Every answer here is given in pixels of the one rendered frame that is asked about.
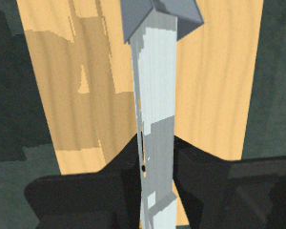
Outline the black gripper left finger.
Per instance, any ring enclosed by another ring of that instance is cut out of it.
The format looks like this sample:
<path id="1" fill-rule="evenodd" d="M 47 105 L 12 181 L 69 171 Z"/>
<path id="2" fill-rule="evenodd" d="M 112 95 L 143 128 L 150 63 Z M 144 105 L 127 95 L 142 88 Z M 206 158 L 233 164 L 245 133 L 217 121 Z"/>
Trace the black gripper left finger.
<path id="1" fill-rule="evenodd" d="M 39 220 L 44 216 L 114 211 L 119 229 L 139 229 L 141 193 L 137 133 L 100 171 L 43 176 L 24 190 Z"/>

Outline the tan wooden board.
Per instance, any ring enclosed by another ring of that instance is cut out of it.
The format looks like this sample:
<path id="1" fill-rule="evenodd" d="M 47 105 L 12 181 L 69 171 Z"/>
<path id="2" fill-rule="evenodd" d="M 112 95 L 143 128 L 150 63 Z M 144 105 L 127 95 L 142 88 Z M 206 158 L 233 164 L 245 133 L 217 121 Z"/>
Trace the tan wooden board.
<path id="1" fill-rule="evenodd" d="M 119 0 L 16 0 L 63 174 L 98 172 L 137 133 Z M 241 159 L 263 0 L 196 0 L 176 43 L 174 135 Z"/>

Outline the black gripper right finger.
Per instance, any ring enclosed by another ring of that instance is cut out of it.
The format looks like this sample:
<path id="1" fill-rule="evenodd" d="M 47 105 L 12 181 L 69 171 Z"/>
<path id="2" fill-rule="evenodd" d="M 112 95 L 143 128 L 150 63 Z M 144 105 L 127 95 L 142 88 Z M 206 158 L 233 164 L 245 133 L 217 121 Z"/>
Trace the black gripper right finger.
<path id="1" fill-rule="evenodd" d="M 191 229 L 221 229 L 235 189 L 286 180 L 286 156 L 224 160 L 175 135 L 173 180 Z"/>

